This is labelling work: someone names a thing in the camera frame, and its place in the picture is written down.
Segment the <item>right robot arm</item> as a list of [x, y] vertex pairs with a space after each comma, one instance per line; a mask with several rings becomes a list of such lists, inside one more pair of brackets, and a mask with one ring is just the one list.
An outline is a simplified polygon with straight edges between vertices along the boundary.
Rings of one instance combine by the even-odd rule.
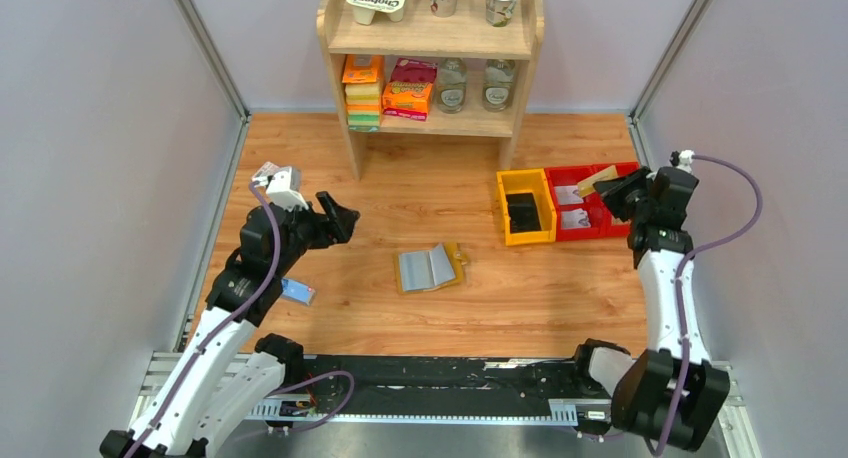
[[654, 456], [668, 448], [698, 450], [730, 391], [695, 314], [694, 244], [683, 225], [698, 185], [677, 167], [643, 167], [592, 185], [609, 213], [630, 225], [627, 245], [646, 299], [648, 345], [633, 356], [589, 339], [576, 350], [577, 373], [610, 397], [612, 427], [642, 438]]

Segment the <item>yellow credit card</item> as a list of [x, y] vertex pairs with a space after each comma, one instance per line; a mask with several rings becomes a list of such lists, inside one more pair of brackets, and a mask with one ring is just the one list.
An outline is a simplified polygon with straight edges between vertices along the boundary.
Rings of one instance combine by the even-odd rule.
[[615, 165], [609, 165], [605, 168], [602, 168], [577, 183], [577, 195], [581, 198], [586, 198], [596, 192], [594, 187], [596, 183], [613, 180], [617, 177], [618, 170]]

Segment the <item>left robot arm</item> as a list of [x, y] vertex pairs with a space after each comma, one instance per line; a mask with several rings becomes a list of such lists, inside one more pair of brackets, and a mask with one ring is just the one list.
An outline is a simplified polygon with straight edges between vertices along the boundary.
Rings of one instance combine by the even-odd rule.
[[248, 412], [279, 388], [309, 385], [301, 345], [277, 334], [261, 338], [247, 363], [222, 379], [242, 346], [283, 294], [283, 280], [310, 250], [345, 244], [358, 211], [327, 192], [287, 204], [262, 200], [240, 230], [240, 244], [213, 282], [194, 336], [153, 402], [129, 429], [111, 430], [104, 457], [214, 457]]

